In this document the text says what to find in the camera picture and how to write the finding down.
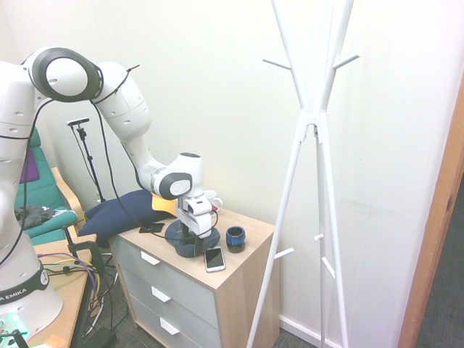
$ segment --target coat rack leg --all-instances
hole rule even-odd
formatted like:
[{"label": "coat rack leg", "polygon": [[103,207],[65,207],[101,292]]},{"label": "coat rack leg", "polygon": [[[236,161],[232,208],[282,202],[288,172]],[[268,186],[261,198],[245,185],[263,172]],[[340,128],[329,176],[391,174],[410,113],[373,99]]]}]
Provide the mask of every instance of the coat rack leg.
[{"label": "coat rack leg", "polygon": [[341,346],[349,348],[348,346],[348,330],[347,330],[347,315],[345,313],[345,301],[343,292],[343,280],[341,277],[341,260],[340,260],[340,246],[339,246],[339,231],[336,222],[336,207],[334,195],[334,180],[332,177],[332,163],[331,152],[328,144],[328,127],[327,115],[321,112],[319,116],[319,136],[322,138],[322,155],[324,164],[325,184],[328,203],[328,214],[330,220],[330,229],[332,236],[332,250],[333,250],[333,268],[335,270],[336,293],[339,304],[339,320],[341,329]]},{"label": "coat rack leg", "polygon": [[305,126],[305,117],[306,117],[305,110],[301,110],[300,113],[299,113],[297,132],[295,133],[293,147],[291,149],[290,163],[289,163],[289,167],[287,169],[287,174],[286,174],[286,178],[285,178],[285,184],[283,186],[283,193],[282,193],[282,197],[281,197],[281,203],[279,205],[278,214],[277,214],[277,220],[275,222],[275,230],[274,230],[274,234],[273,234],[273,240],[272,240],[272,242],[270,244],[268,261],[266,263],[266,269],[265,269],[265,273],[264,273],[264,278],[262,280],[262,285],[261,285],[260,295],[258,297],[258,303],[256,305],[256,310],[254,311],[252,328],[251,328],[251,331],[250,331],[249,336],[248,336],[248,342],[246,343],[246,348],[252,348],[253,347],[253,341],[254,341],[254,337],[256,336],[256,330],[257,330],[257,327],[258,327],[258,323],[260,321],[262,307],[264,306],[264,300],[266,298],[266,293],[268,292],[270,276],[271,276],[271,273],[273,271],[274,257],[276,255],[276,251],[277,251],[278,240],[279,240],[279,237],[281,235],[281,228],[282,228],[282,224],[283,224],[283,219],[285,217],[285,211],[286,211],[286,208],[287,208],[287,203],[289,202],[291,184],[293,183],[293,179],[294,179],[294,176],[295,176],[295,170],[297,168],[299,151],[300,151],[301,145],[302,145],[302,142],[300,140],[300,138],[301,138],[300,135],[301,135],[302,129],[306,127]]},{"label": "coat rack leg", "polygon": [[320,348],[326,348],[326,273],[322,258],[326,256],[326,192],[324,190],[324,160],[322,146],[316,136],[318,161],[319,252],[320,252]]}]

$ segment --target door frame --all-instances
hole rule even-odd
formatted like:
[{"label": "door frame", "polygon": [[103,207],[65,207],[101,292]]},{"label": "door frame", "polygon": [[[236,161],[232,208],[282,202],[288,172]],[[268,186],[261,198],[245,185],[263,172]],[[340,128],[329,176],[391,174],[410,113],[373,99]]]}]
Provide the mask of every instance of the door frame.
[{"label": "door frame", "polygon": [[464,74],[428,213],[398,348],[414,348],[464,173]]}]

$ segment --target yellow sticky note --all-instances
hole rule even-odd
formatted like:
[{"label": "yellow sticky note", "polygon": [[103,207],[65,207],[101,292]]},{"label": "yellow sticky note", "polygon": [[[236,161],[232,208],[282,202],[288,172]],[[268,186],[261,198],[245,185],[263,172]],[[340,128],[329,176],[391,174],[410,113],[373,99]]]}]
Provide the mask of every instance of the yellow sticky note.
[{"label": "yellow sticky note", "polygon": [[175,200],[168,201],[167,199],[161,198],[156,194],[152,194],[152,209],[162,212],[169,212],[175,216]]}]

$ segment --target drawer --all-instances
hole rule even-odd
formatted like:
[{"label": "drawer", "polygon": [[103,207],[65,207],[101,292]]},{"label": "drawer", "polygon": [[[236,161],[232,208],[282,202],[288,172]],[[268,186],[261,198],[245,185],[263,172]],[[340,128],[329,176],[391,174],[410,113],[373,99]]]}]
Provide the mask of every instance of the drawer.
[{"label": "drawer", "polygon": [[112,248],[117,262],[122,267],[174,299],[211,326],[218,328],[212,291],[166,266],[119,236],[113,238]]},{"label": "drawer", "polygon": [[121,267],[129,294],[202,348],[220,347],[219,330]]},{"label": "drawer", "polygon": [[176,333],[176,327],[171,326],[166,320],[162,319],[155,312],[152,312],[136,298],[130,296],[130,301],[132,302],[137,322],[149,330],[156,339],[162,341],[163,344],[167,344],[169,348],[201,348],[182,332],[179,331]]}]

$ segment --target baseboard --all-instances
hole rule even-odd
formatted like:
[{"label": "baseboard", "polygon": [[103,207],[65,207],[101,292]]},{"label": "baseboard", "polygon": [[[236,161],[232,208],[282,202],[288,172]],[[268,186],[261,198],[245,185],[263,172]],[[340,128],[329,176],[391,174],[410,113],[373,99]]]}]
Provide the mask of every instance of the baseboard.
[{"label": "baseboard", "polygon": [[[285,331],[288,331],[290,334],[295,335],[296,337],[301,338],[302,340],[311,343],[313,346],[320,347],[320,334],[315,333],[311,330],[308,330],[304,326],[301,326],[290,319],[279,315],[281,321],[281,328]],[[341,348],[337,343],[333,343],[329,339],[326,339],[326,347],[331,348]]]}]

